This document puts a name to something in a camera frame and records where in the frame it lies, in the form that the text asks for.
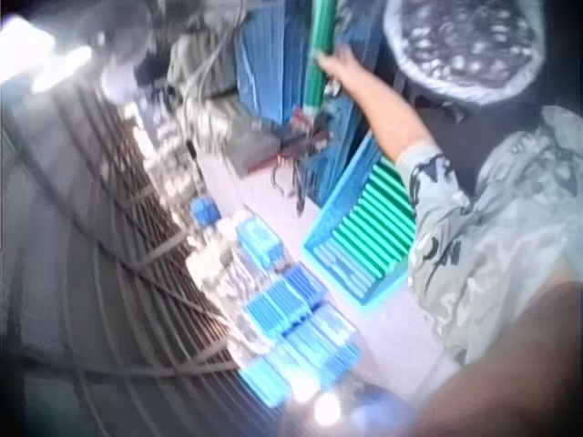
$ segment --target blue box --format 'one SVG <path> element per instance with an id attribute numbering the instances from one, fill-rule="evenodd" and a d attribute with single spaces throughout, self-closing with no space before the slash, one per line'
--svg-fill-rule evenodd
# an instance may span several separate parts
<path id="1" fill-rule="evenodd" d="M 290 333 L 287 341 L 313 366 L 324 390 L 330 389 L 360 358 L 353 343 L 337 346 L 311 320 Z"/>
<path id="2" fill-rule="evenodd" d="M 211 226 L 220 220 L 219 208 L 210 196 L 192 200 L 190 212 L 201 226 Z"/>
<path id="3" fill-rule="evenodd" d="M 239 375 L 269 408 L 281 405 L 292 392 L 290 385 L 263 357 L 240 370 Z"/>
<path id="4" fill-rule="evenodd" d="M 325 304 L 310 318 L 312 324 L 336 347 L 342 348 L 356 335 L 356 328 L 332 305 Z"/>
<path id="5" fill-rule="evenodd" d="M 310 314 L 296 290 L 280 279 L 245 305 L 245 314 L 267 338 L 275 340 Z"/>
<path id="6" fill-rule="evenodd" d="M 303 264 L 287 269 L 283 278 L 303 297 L 310 308 L 319 304 L 328 293 L 324 285 Z"/>
<path id="7" fill-rule="evenodd" d="M 240 224 L 237 227 L 237 237 L 241 246 L 261 269 L 270 269 L 283 258 L 281 239 L 258 217 Z"/>

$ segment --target blue container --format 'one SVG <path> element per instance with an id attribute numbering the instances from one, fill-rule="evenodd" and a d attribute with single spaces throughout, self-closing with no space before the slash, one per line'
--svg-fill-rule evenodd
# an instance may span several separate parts
<path id="1" fill-rule="evenodd" d="M 400 177 L 367 136 L 303 243 L 311 269 L 371 308 L 407 274 L 414 219 Z"/>
<path id="2" fill-rule="evenodd" d="M 329 390 L 352 369 L 361 358 L 361 351 L 355 344 L 349 343 L 337 351 L 333 357 L 324 363 L 320 371 L 322 390 Z"/>
<path id="3" fill-rule="evenodd" d="M 269 339 L 275 340 L 310 314 L 302 296 L 280 279 L 245 306 L 245 313 Z"/>
<path id="4" fill-rule="evenodd" d="M 356 328 L 332 305 L 325 304 L 313 313 L 312 324 L 337 348 L 351 342 Z"/>
<path id="5" fill-rule="evenodd" d="M 237 227 L 241 246 L 264 270 L 270 269 L 283 258 L 283 243 L 280 238 L 258 217 L 250 218 Z"/>
<path id="6" fill-rule="evenodd" d="M 286 380 L 292 392 L 304 390 L 309 384 L 314 388 L 314 393 L 311 394 L 315 394 L 321 386 L 317 369 L 287 341 L 270 352 L 267 361 Z"/>
<path id="7" fill-rule="evenodd" d="M 220 220 L 219 208 L 210 196 L 202 196 L 192 200 L 190 212 L 201 226 L 211 226 Z"/>
<path id="8" fill-rule="evenodd" d="M 281 405 L 292 392 L 290 385 L 262 357 L 247 369 L 240 370 L 239 375 L 269 408 Z"/>
<path id="9" fill-rule="evenodd" d="M 328 292 L 303 264 L 289 268 L 283 274 L 283 278 L 303 297 L 310 308 L 319 304 Z"/>
<path id="10" fill-rule="evenodd" d="M 353 343 L 334 344 L 310 320 L 291 332 L 286 340 L 313 366 L 324 390 L 330 389 L 360 358 L 360 351 Z"/>

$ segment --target wire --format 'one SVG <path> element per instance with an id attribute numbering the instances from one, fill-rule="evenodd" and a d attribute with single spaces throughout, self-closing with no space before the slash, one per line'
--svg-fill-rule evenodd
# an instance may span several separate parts
<path id="1" fill-rule="evenodd" d="M 182 119 L 184 121 L 186 127 L 186 134 L 189 136 L 189 123 L 188 123 L 188 105 L 187 101 L 190 99 L 190 95 L 194 89 L 197 90 L 196 99 L 198 103 L 202 103 L 202 88 L 204 87 L 205 82 L 209 76 L 210 70 L 214 66 L 215 62 L 219 58 L 219 55 L 225 45 L 229 43 L 229 41 L 235 36 L 236 31 L 239 29 L 240 24 L 243 18 L 243 11 L 246 7 L 246 0 L 239 1 L 239 11 L 237 13 L 237 19 L 233 23 L 233 27 L 230 31 L 225 32 L 222 40 L 217 44 L 215 50 L 210 54 L 210 56 L 205 59 L 197 68 L 197 70 L 192 74 L 189 78 L 189 84 L 187 86 L 187 90 L 184 95 L 184 105 L 182 108 Z M 197 79 L 201 76 L 201 80 L 197 86 Z"/>

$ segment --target light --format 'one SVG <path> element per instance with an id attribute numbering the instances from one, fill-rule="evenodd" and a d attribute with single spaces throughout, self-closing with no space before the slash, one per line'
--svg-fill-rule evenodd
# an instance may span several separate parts
<path id="1" fill-rule="evenodd" d="M 134 139 L 138 143 L 139 151 L 145 159 L 151 159 L 156 156 L 156 149 L 149 139 L 148 132 L 141 130 L 139 127 L 134 127 Z"/>
<path id="2" fill-rule="evenodd" d="M 50 55 L 55 38 L 15 16 L 0 30 L 0 84 L 39 65 Z"/>
<path id="3" fill-rule="evenodd" d="M 179 226 L 182 226 L 182 219 L 180 218 L 180 216 L 176 212 L 173 212 L 171 214 L 171 216 L 172 216 L 172 221 L 174 221 L 174 223 L 176 223 Z"/>
<path id="4" fill-rule="evenodd" d="M 320 389 L 320 383 L 316 379 L 308 377 L 303 372 L 290 377 L 289 382 L 291 391 L 293 392 L 293 399 L 298 403 L 306 403 Z"/>
<path id="5" fill-rule="evenodd" d="M 342 418 L 342 406 L 338 396 L 325 393 L 314 404 L 313 417 L 320 426 L 332 426 Z"/>
<path id="6" fill-rule="evenodd" d="M 76 71 L 91 59 L 91 47 L 81 46 L 65 56 L 55 57 L 45 71 L 38 75 L 33 82 L 33 92 L 42 93 L 59 82 L 71 77 Z"/>
<path id="7" fill-rule="evenodd" d="M 144 128 L 144 122 L 142 120 L 142 117 L 139 116 L 138 105 L 136 105 L 136 102 L 130 102 L 124 105 L 122 112 L 123 118 L 125 120 L 130 120 L 131 118 L 134 118 L 136 120 L 136 124 L 138 125 L 138 127 L 140 129 Z"/>

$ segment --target fingers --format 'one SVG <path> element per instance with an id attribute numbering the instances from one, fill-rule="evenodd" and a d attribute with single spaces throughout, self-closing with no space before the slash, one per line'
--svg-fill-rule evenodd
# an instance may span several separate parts
<path id="1" fill-rule="evenodd" d="M 335 56 L 327 56 L 323 53 L 319 53 L 316 55 L 316 61 L 328 76 L 338 78 L 338 75 L 341 74 L 342 66 L 340 60 Z"/>

